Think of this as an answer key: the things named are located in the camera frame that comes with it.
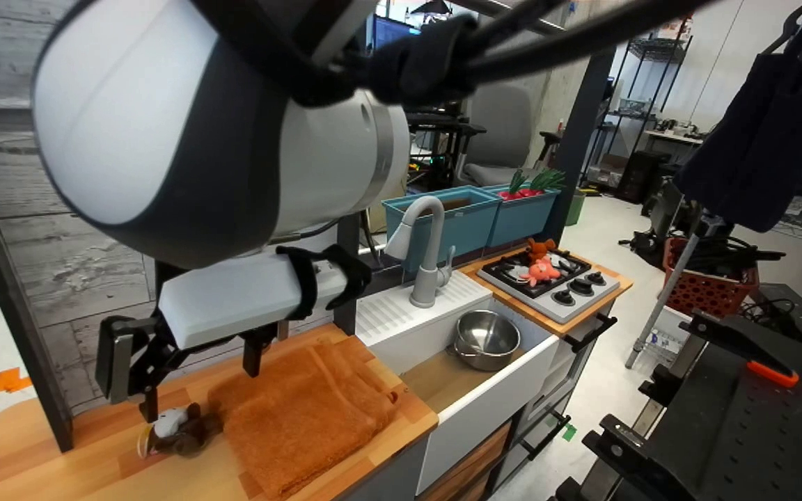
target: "black bag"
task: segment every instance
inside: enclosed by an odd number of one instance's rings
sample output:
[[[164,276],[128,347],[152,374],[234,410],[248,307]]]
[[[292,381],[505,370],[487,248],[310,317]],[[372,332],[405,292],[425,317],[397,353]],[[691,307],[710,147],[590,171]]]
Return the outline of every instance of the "black bag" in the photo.
[[[677,187],[728,222],[770,230],[799,180],[802,58],[766,54]]]

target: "floor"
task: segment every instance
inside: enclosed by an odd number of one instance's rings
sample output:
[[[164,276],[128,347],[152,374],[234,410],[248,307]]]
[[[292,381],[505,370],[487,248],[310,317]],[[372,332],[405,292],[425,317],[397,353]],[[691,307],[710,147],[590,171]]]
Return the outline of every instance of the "floor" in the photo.
[[[636,286],[620,301],[620,325],[600,340],[568,407],[576,435],[568,442],[558,439],[546,449],[544,457],[524,467],[501,492],[497,492],[497,498],[546,501],[562,478],[574,477],[582,482],[593,464],[593,453],[581,442],[586,432],[596,429],[606,415],[620,415],[629,422],[642,413],[646,399],[636,386],[654,368],[660,350],[646,350],[636,370],[624,370],[624,357],[654,303],[660,272],[620,246],[620,239],[645,229],[646,219],[639,214],[639,205],[615,198],[588,198],[581,225],[565,230],[562,248],[628,272]],[[15,342],[0,317],[0,370],[7,368],[19,368],[19,357],[15,353]],[[22,399],[31,399],[31,390],[13,396],[0,392],[0,410]]]

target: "gray faucet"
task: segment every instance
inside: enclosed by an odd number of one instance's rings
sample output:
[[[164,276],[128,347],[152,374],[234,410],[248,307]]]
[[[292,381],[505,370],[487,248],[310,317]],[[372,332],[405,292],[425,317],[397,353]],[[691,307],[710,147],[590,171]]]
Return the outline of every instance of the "gray faucet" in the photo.
[[[422,308],[433,308],[437,292],[453,278],[453,264],[455,264],[455,254],[458,254],[458,248],[453,248],[450,264],[437,267],[437,246],[441,246],[441,236],[443,236],[443,229],[447,229],[447,205],[441,203],[441,198],[425,196],[415,203],[409,203],[409,209],[402,216],[402,225],[397,229],[397,235],[384,246],[384,254],[394,255],[394,260],[408,260],[409,239],[414,239],[414,225],[415,225],[415,219],[425,212],[433,212],[433,230],[430,230],[430,239],[427,239],[425,264],[419,267],[419,278],[414,282],[409,303],[422,307]]]

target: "wooden cutting board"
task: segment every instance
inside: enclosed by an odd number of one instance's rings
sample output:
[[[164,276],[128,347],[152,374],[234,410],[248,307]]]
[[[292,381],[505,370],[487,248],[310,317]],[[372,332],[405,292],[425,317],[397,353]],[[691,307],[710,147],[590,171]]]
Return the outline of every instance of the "wooden cutting board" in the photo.
[[[334,325],[290,336],[269,350],[283,357],[313,342],[349,340]],[[398,392],[394,422],[363,452],[313,478],[292,498],[341,498],[376,467],[437,425],[437,415],[402,383],[375,353],[368,370]],[[241,358],[163,383],[163,410],[192,402],[210,407],[210,392],[244,374]],[[77,452],[60,453],[42,407],[25,402],[0,415],[0,498],[246,498],[228,442],[216,435],[198,457],[143,457],[148,435],[138,404],[88,413],[77,420]]]

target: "metal bowl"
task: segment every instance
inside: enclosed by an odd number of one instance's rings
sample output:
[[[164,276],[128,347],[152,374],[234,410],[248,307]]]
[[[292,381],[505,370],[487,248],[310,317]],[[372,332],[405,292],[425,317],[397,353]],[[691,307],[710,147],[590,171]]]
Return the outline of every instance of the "metal bowl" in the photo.
[[[476,308],[458,321],[453,347],[468,368],[493,374],[517,358],[522,335],[501,314]]]

